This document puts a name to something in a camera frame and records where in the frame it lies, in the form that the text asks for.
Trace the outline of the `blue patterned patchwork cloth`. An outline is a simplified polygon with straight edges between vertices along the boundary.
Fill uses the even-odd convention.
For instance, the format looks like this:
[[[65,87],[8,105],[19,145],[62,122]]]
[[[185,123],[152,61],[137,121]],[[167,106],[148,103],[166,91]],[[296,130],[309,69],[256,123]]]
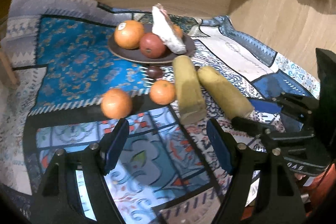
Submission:
[[[194,64],[215,68],[245,96],[318,98],[318,80],[235,30],[228,16],[169,17],[192,38]],[[1,191],[26,218],[55,151],[81,151],[113,131],[117,120],[101,118],[100,111],[110,88],[138,99],[139,114],[127,117],[130,135],[120,160],[104,177],[126,223],[211,223],[231,177],[207,137],[209,118],[237,142],[265,151],[259,140],[232,129],[205,90],[206,119],[184,128],[177,102],[144,107],[153,82],[145,65],[108,47],[116,26],[132,19],[153,22],[150,13],[93,0],[12,0],[1,46],[20,84],[14,90],[1,84]]]

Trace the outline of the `red apple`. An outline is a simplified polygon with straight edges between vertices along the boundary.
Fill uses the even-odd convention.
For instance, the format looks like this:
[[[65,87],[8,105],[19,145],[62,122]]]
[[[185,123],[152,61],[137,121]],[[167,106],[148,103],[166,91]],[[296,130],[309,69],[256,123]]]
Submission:
[[[166,51],[166,46],[158,35],[150,32],[144,34],[140,39],[139,50],[144,56],[156,59],[163,56]]]

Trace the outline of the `wooden chair leg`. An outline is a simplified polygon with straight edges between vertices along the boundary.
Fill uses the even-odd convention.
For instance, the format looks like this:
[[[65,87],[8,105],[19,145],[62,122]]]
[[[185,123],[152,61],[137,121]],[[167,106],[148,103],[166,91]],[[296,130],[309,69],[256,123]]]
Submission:
[[[1,84],[4,84],[8,88],[16,88],[19,85],[19,79],[14,73],[11,63],[4,53],[1,50]]]

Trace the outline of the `yellow corn cob right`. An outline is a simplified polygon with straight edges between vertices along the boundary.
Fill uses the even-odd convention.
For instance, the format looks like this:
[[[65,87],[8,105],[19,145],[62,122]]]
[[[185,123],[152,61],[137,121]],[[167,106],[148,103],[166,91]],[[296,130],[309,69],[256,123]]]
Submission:
[[[198,79],[225,116],[232,120],[235,117],[248,118],[254,107],[223,75],[211,66],[200,67],[197,70]]]

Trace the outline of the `small orange behind wrapper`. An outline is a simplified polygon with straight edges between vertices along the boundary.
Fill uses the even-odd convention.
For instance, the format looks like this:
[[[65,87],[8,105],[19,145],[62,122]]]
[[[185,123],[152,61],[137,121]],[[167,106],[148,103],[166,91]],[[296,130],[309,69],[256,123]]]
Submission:
[[[180,38],[183,38],[183,31],[182,29],[177,26],[176,24],[173,25],[173,29],[174,31],[176,32],[176,34],[180,37]]]

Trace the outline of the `orange near plum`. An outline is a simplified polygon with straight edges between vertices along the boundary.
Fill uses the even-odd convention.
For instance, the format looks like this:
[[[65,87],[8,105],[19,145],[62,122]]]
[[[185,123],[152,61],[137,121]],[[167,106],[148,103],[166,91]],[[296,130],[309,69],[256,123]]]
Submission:
[[[157,80],[151,86],[149,96],[158,105],[168,105],[175,101],[175,86],[167,80]]]

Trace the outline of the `dark purple plum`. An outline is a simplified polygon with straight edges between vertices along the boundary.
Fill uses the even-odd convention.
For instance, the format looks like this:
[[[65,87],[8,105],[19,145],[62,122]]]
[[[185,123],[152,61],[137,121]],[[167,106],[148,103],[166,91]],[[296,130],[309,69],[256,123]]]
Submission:
[[[163,77],[163,70],[160,67],[149,66],[147,68],[146,74],[151,79],[161,79]]]

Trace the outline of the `yellow corn cob left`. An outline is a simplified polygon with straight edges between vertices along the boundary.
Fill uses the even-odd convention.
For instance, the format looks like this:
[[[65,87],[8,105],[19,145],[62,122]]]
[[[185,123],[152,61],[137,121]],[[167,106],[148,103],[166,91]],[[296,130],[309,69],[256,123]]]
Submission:
[[[207,115],[197,71],[192,60],[180,55],[173,60],[176,98],[181,124],[197,123]]]

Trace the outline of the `large orange with sticker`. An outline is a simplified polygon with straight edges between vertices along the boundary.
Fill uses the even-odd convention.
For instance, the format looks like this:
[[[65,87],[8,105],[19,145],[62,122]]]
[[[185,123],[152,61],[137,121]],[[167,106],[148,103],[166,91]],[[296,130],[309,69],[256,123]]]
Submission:
[[[135,50],[139,47],[140,39],[144,34],[145,29],[141,22],[126,20],[116,27],[114,41],[123,49]]]

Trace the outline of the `white crumpled paper wrapper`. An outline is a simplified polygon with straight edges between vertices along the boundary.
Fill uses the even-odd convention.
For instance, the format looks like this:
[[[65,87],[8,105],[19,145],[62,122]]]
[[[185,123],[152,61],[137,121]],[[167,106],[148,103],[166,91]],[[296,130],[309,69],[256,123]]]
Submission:
[[[173,23],[169,18],[163,5],[157,3],[152,7],[153,26],[152,33],[159,36],[164,45],[168,47],[172,53],[183,55],[187,52],[186,46],[173,27]]]

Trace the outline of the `orange on left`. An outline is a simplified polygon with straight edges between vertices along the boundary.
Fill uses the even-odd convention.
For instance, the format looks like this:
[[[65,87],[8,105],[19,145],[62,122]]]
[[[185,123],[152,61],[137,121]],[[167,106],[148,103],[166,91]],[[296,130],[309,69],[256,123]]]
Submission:
[[[101,111],[110,119],[121,119],[131,113],[132,106],[129,94],[121,89],[110,89],[102,97]]]

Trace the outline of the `dark brown round plate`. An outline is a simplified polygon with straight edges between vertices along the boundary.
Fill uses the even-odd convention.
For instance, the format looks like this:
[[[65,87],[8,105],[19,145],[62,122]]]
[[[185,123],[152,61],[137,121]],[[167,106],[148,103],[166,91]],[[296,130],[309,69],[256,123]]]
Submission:
[[[120,23],[108,41],[110,51],[127,61],[139,64],[168,64],[178,55],[151,32],[151,24],[135,20]]]

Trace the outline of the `yellow corn cob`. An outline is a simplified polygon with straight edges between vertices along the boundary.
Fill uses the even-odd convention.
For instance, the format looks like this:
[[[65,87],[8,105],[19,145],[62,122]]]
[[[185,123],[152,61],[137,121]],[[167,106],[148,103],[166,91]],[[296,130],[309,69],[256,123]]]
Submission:
[[[180,55],[173,60],[176,98],[181,124],[197,123],[207,115],[197,71],[192,60]]]
[[[254,107],[223,75],[211,66],[200,67],[197,70],[198,79],[225,116],[232,120],[235,117],[248,118]]]

